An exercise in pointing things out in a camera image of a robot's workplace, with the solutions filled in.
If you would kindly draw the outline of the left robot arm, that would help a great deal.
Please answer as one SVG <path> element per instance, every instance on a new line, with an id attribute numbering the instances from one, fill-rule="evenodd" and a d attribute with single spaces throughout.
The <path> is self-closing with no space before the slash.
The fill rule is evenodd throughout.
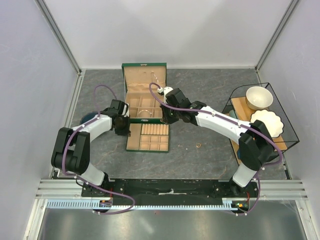
<path id="1" fill-rule="evenodd" d="M 99 197 L 110 191 L 109 176 L 90 161 L 91 142 L 108 131 L 118 136 L 130 136 L 129 105 L 113 99 L 102 112 L 90 112 L 78 126 L 59 129 L 51 157 L 51 165 L 67 174 L 75 174 Z"/>

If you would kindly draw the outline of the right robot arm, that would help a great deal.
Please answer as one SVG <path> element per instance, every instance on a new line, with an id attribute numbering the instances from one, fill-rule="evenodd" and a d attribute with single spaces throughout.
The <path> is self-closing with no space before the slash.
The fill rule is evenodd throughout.
<path id="1" fill-rule="evenodd" d="M 275 150 L 266 125 L 260 120 L 253 123 L 237 120 L 200 101 L 190 102 L 179 88 L 160 87 L 157 92 L 164 100 L 160 105 L 164 123 L 173 124 L 182 120 L 215 131 L 238 144 L 241 164 L 232 176 L 229 191 L 235 197 L 242 196 L 247 191 L 248 183 Z"/>

